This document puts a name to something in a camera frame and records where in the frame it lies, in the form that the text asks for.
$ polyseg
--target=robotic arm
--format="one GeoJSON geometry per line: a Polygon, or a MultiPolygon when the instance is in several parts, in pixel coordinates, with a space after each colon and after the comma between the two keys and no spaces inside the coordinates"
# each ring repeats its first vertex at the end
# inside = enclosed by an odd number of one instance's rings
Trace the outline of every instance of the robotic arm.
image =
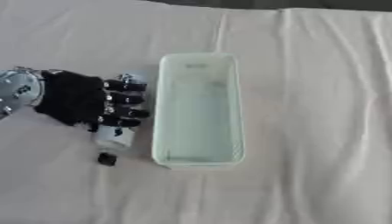
{"type": "MultiPolygon", "coordinates": [[[[124,128],[136,127],[150,115],[138,107],[144,102],[145,89],[146,84],[127,74],[119,80],[103,80],[64,70],[15,67],[0,71],[0,120],[31,106],[65,125],[85,123],[90,131],[100,131],[98,137],[103,133],[103,139],[114,140],[123,130],[132,134],[124,128]]],[[[98,161],[114,165],[116,156],[101,153],[98,161]]]]}

